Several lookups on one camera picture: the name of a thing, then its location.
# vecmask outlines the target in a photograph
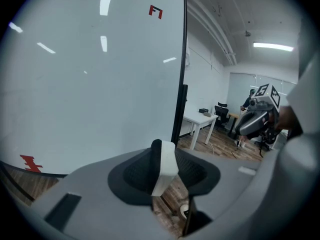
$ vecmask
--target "red mark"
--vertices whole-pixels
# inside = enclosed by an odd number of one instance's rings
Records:
[[[155,12],[156,10],[159,11],[159,17],[158,18],[161,20],[163,11],[161,9],[153,6],[153,5],[150,5],[149,15],[152,15],[152,13]]]
[[[36,172],[36,173],[41,173],[41,171],[38,169],[38,167],[42,168],[42,165],[37,165],[34,162],[34,157],[33,156],[28,156],[28,155],[23,155],[21,154],[20,157],[22,157],[22,159],[24,161],[26,161],[26,163],[24,163],[26,166],[29,166],[30,168],[25,168],[27,171],[32,171],[32,172]]]

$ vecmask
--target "cable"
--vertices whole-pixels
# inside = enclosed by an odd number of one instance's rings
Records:
[[[234,152],[237,151],[237,150],[238,150],[238,148],[236,148],[235,150],[231,151],[231,154],[234,156],[235,159],[238,159],[238,158],[236,158],[236,156],[234,154]]]
[[[207,136],[206,132],[204,131],[204,128],[202,127],[201,129],[202,129],[202,131],[204,132],[205,137],[206,137],[206,138],[208,138],[208,136]],[[213,153],[212,153],[212,155],[214,155],[214,154],[215,154],[215,148],[214,148],[214,146],[212,146],[212,144],[211,144],[211,142],[210,142],[210,141],[209,141],[209,143],[210,143],[210,145],[211,145],[211,148],[213,149]]]

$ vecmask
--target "table leg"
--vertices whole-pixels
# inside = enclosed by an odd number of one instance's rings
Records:
[[[192,134],[194,133],[194,123],[191,123],[191,131],[190,131],[190,136],[192,136]]]
[[[195,131],[194,131],[194,136],[192,138],[192,142],[191,142],[191,146],[190,146],[190,150],[193,150],[195,148],[196,142],[197,142],[197,138],[199,135],[199,130],[200,130],[200,125],[196,124],[195,127]]]
[[[210,127],[210,130],[209,130],[209,134],[208,136],[206,137],[206,140],[205,140],[205,144],[207,145],[209,140],[210,140],[210,137],[211,137],[211,134],[212,134],[212,130],[214,129],[214,126],[215,126],[215,123],[216,123],[216,119],[214,119],[212,122],[211,122],[211,127]]]
[[[233,119],[233,122],[232,122],[231,129],[230,129],[230,131],[229,131],[229,133],[228,133],[228,136],[229,136],[230,138],[232,138],[232,137],[231,137],[231,134],[232,134],[232,130],[233,130],[234,127],[235,127],[236,121],[237,121],[237,119],[234,118],[234,119]]]

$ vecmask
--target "whiteboard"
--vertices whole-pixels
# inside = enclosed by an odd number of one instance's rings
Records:
[[[170,141],[184,11],[184,0],[28,0],[12,20],[22,32],[9,27],[0,47],[1,161],[69,174]]]

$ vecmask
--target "black slot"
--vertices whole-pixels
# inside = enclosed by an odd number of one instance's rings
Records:
[[[45,221],[57,230],[62,231],[80,199],[81,196],[67,193],[46,216]]]

